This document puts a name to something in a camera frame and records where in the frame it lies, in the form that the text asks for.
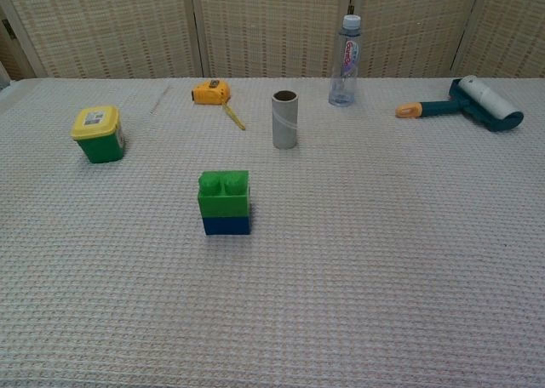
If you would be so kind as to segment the green building block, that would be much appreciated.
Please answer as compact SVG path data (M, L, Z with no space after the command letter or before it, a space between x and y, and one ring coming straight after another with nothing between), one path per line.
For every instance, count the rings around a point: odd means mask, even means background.
M249 171L202 172L198 178L198 205L203 218L249 216Z

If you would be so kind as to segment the blue building block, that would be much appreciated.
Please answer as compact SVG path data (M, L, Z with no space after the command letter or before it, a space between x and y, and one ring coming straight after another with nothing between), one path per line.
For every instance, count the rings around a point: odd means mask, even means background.
M249 235L251 224L249 216L203 217L204 231L212 235Z

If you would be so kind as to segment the grey cardboard tube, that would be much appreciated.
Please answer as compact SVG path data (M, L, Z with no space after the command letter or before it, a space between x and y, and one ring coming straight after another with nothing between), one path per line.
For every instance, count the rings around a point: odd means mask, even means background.
M296 145L298 95L290 90L280 90L272 96L272 142L281 150Z

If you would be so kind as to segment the yellow tape measure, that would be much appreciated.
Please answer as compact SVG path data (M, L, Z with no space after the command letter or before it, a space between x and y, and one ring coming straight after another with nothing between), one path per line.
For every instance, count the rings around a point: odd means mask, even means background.
M228 102L231 99L231 89L228 83L221 79L210 79L192 89L192 101L197 105L221 106L224 112L241 129L246 130L244 123L238 118Z

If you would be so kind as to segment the white woven tablecloth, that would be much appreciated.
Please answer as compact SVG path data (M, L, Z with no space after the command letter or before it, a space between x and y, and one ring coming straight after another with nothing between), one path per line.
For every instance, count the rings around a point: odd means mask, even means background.
M545 80L491 79L494 134L401 120L446 79L233 79L239 130L181 79L0 90L0 387L545 388ZM272 97L298 95L296 145ZM78 113L116 106L122 159ZM249 235L204 231L198 178L248 170Z

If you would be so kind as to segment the clear plastic water bottle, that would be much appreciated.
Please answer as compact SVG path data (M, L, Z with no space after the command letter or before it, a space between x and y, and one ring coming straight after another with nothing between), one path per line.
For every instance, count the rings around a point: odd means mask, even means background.
M346 14L336 37L333 67L330 79L329 103L350 106L357 88L361 56L361 17Z

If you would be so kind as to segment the green tub with yellow lid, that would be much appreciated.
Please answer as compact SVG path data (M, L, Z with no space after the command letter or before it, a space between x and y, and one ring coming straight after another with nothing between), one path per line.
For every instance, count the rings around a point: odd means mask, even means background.
M72 125L71 137L91 163L115 162L124 156L125 141L116 106L82 109Z

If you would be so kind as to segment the beige woven folding screen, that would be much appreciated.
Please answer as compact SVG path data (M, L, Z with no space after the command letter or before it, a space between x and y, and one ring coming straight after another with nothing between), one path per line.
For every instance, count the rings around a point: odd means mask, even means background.
M0 0L13 79L327 77L345 14L362 77L545 78L545 0Z

